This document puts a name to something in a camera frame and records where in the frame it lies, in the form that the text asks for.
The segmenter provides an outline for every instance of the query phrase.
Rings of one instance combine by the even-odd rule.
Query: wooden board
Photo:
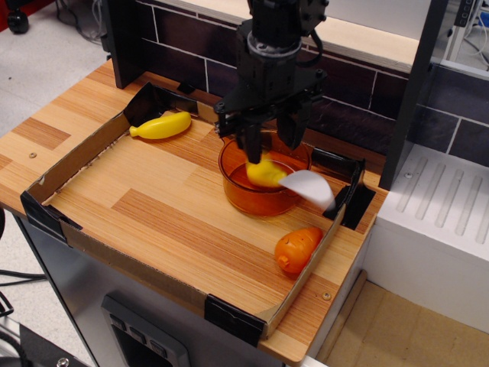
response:
[[[20,194],[123,110],[147,81],[176,88],[145,73],[117,89],[109,62],[0,139],[2,205],[23,216]],[[215,102],[205,93],[193,97]],[[213,127],[198,121],[188,134],[166,143],[123,138],[51,203],[84,233],[108,245],[105,255],[123,254],[145,271],[171,274],[253,314],[266,313],[293,284],[274,264],[275,242],[290,230],[308,225],[327,229],[331,222],[307,203],[269,219],[237,211],[222,192],[220,146]],[[366,182],[377,183],[378,174],[368,171]],[[333,181],[332,186],[339,189]],[[259,349],[289,365],[304,358],[384,200],[385,192],[375,190],[379,194],[357,230],[339,229],[289,312]],[[99,257],[102,249],[87,252]],[[119,270],[139,274],[137,269]],[[158,289],[156,281],[147,286]],[[325,300],[324,293],[332,298]]]

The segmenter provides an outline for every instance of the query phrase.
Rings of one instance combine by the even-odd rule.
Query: black button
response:
[[[114,315],[110,315],[110,320],[112,322],[112,325],[114,325],[115,327],[121,329],[122,331],[126,331],[124,321],[118,319]]]
[[[131,335],[135,338],[139,343],[146,345],[146,337],[140,331],[137,331],[134,327],[130,326],[129,330],[131,331]]]
[[[151,349],[153,350],[153,352],[155,352],[159,356],[162,356],[165,359],[168,357],[167,351],[160,344],[156,343],[154,340],[150,340],[150,344],[151,344]]]

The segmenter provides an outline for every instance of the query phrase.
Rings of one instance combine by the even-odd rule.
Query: dark brick tile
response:
[[[204,59],[150,41],[142,44],[146,70],[197,89],[207,89]]]
[[[154,9],[161,44],[228,65],[236,64],[235,31],[163,9]]]
[[[309,127],[348,143],[387,154],[395,121],[329,99],[313,106]]]
[[[446,153],[457,127],[458,118],[424,107],[421,109],[414,142]]]
[[[153,8],[140,2],[136,2],[136,7],[138,9],[138,24],[141,37],[156,42]]]
[[[428,107],[489,123],[489,81],[439,67]]]
[[[450,155],[489,167],[489,127],[462,120]]]
[[[375,78],[373,70],[329,57],[323,57],[315,67],[328,74],[323,84],[325,96],[368,109]]]
[[[370,110],[390,119],[397,119],[407,80],[378,73]]]
[[[209,92],[223,97],[238,84],[238,72],[233,67],[207,61],[207,80]]]

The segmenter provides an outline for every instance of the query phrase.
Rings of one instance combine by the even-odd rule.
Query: screw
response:
[[[68,358],[60,358],[56,367],[68,367],[70,365],[70,360]]]

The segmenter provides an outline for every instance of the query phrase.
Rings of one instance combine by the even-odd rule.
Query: floor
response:
[[[78,14],[83,31],[97,32],[91,0],[67,1]],[[71,21],[63,12],[62,19]],[[55,4],[29,17],[29,31],[0,32],[0,136],[12,130],[49,101],[106,61],[100,44],[82,38],[74,27],[57,20]],[[13,217],[7,213],[5,233],[0,240],[0,269],[40,273]],[[11,281],[0,277],[0,283]],[[15,311],[14,320],[94,365],[50,285],[44,281],[1,287]]]
[[[489,335],[367,281],[329,355],[329,367],[485,367]]]

